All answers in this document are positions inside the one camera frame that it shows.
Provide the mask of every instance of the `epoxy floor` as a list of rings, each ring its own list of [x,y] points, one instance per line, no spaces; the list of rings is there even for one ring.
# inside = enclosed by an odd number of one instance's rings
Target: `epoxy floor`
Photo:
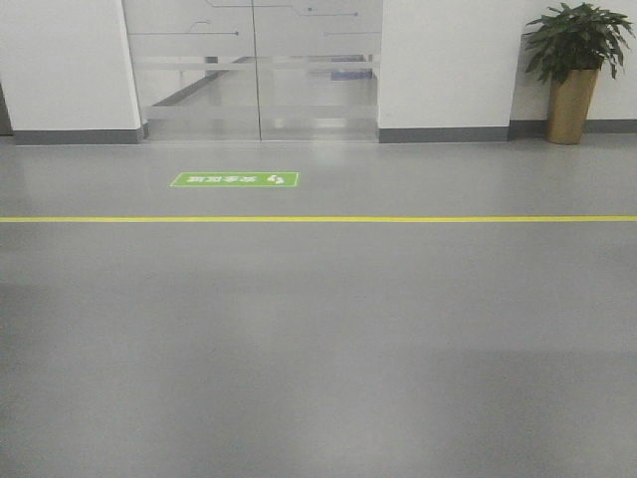
[[[634,215],[636,149],[5,143],[0,215]],[[0,223],[0,476],[632,477],[636,337],[634,222]]]

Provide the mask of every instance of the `yellow line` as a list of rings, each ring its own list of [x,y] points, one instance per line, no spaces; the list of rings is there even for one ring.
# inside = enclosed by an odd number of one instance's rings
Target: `yellow line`
[[[0,224],[16,223],[569,223],[637,222],[637,216],[42,216],[0,217]]]

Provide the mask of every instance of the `plant pot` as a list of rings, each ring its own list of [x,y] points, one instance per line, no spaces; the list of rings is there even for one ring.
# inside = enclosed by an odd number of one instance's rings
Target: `plant pot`
[[[546,139],[578,144],[584,133],[588,108],[599,70],[571,70],[564,83],[552,81]]]

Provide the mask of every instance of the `floor sticker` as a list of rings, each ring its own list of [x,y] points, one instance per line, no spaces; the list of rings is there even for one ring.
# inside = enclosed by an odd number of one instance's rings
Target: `floor sticker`
[[[296,187],[297,172],[182,172],[172,187]]]

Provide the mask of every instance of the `sliding glass door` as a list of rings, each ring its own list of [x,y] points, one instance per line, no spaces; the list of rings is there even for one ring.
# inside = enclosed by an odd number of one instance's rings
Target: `sliding glass door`
[[[374,139],[382,0],[124,0],[154,139]]]

